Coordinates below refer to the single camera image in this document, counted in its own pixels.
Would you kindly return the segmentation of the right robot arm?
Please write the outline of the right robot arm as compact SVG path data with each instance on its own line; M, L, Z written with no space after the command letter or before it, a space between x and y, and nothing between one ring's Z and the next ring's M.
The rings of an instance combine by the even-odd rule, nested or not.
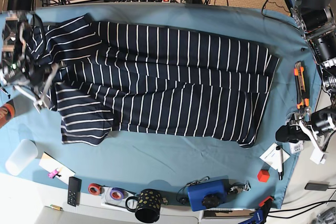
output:
M49 89L62 67L59 63L40 65L28 46L38 27L42 53L47 49L47 35L42 19L35 12L36 0L7 0L7 14L2 31L1 91L13 87L29 98L37 111L51 108Z

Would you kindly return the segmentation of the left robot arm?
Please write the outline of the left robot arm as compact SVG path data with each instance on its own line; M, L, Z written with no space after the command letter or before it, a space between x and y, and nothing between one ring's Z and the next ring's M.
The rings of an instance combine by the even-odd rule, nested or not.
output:
M331 0L285 0L285 3L312 51L322 89L329 95L331 104L311 111L304 65L296 62L297 111L276 132L276 140L283 143L309 141L313 145L310 160L324 164L329 141L335 134L335 14Z

